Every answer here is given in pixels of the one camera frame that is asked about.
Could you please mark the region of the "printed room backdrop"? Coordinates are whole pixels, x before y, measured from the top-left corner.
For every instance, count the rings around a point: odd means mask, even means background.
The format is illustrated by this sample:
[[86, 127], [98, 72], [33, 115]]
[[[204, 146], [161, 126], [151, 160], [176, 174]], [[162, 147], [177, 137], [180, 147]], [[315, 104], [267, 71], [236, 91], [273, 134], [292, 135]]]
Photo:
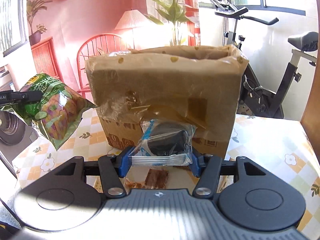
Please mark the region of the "printed room backdrop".
[[64, 82], [74, 90], [80, 88], [76, 55], [89, 38], [102, 34], [121, 35], [137, 49], [168, 46], [173, 43], [174, 28], [169, 22], [156, 25], [145, 19], [133, 31], [116, 28], [126, 11], [139, 10], [143, 15], [160, 15], [152, 0], [49, 0], [47, 10], [40, 11], [35, 24], [44, 24], [52, 37]]

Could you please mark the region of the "black exercise bike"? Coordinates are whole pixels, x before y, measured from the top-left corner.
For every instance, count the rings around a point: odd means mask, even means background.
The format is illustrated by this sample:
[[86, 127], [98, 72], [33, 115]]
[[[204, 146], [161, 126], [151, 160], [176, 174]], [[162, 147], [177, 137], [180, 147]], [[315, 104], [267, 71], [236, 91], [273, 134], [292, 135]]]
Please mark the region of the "black exercise bike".
[[253, 11], [210, 0], [229, 27], [225, 41], [249, 58], [242, 78], [239, 112], [300, 120], [315, 72], [318, 33], [313, 17]]

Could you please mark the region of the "orange wafer packet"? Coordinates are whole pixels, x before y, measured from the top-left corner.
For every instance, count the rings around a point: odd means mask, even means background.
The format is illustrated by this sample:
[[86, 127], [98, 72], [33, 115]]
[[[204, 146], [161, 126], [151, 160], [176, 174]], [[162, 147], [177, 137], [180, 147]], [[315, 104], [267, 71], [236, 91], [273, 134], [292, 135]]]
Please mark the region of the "orange wafer packet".
[[131, 189], [144, 189], [145, 184], [140, 183], [140, 182], [136, 182], [136, 181], [132, 181], [129, 178], [125, 178], [124, 179], [124, 187], [125, 187], [126, 191], [130, 191]]

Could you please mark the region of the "dried meat clear packet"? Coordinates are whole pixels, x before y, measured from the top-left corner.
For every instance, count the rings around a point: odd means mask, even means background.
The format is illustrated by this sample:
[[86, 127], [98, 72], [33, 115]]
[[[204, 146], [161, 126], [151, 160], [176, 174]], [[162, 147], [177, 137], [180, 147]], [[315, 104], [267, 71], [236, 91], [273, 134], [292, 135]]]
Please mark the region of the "dried meat clear packet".
[[165, 189], [168, 178], [169, 172], [167, 170], [150, 168], [144, 181], [144, 187], [146, 189]]

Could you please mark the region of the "checkered floral tablecloth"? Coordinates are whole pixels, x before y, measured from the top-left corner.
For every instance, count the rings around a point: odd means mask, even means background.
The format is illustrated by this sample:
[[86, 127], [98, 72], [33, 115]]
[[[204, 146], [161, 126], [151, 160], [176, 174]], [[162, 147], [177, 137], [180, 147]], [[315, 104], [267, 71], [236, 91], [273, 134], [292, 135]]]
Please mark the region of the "checkered floral tablecloth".
[[[95, 110], [84, 113], [75, 133], [56, 150], [39, 137], [13, 161], [21, 187], [25, 187], [76, 155], [96, 161], [118, 155], [110, 146]], [[226, 160], [246, 156], [294, 188], [306, 201], [299, 231], [319, 239], [319, 162], [300, 122], [238, 115], [225, 155]]]

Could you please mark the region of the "black cookie clear packet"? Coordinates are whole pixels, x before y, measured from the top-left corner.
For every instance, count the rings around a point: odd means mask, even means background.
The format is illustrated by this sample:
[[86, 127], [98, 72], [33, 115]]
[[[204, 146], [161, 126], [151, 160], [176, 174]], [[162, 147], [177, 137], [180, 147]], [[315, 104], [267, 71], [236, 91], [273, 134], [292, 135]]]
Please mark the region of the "black cookie clear packet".
[[130, 158], [133, 166], [189, 166], [193, 163], [192, 124], [151, 119], [140, 123], [143, 135]]

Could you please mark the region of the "green vegetable chips bag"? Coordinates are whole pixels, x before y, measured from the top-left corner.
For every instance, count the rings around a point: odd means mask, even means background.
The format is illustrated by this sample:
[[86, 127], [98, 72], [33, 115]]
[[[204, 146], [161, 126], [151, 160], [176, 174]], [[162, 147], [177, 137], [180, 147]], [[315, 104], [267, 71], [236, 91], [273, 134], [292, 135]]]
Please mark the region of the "green vegetable chips bag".
[[16, 103], [1, 106], [23, 122], [40, 131], [58, 150], [75, 132], [85, 111], [96, 105], [57, 78], [36, 74], [18, 91], [41, 91], [38, 102]]

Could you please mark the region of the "wooden headboard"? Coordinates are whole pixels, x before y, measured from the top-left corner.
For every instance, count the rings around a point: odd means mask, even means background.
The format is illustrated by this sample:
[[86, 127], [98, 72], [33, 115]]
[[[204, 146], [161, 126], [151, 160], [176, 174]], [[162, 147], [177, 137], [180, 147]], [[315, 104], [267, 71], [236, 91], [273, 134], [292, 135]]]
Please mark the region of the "wooden headboard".
[[319, 124], [319, 121], [320, 121], [319, 78], [320, 78], [320, 70], [319, 70], [319, 49], [318, 49], [315, 74], [313, 77], [309, 98], [308, 98], [302, 119], [300, 121], [318, 159], [319, 159], [319, 126], [320, 126]]

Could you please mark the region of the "brown cardboard box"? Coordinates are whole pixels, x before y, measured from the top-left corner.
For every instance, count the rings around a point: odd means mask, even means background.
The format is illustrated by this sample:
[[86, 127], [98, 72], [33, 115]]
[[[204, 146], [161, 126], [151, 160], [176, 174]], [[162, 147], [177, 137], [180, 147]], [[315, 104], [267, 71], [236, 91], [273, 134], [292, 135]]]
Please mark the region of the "brown cardboard box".
[[196, 126], [193, 147], [224, 157], [248, 59], [233, 45], [169, 46], [90, 57], [85, 71], [108, 143], [135, 146], [150, 119]]

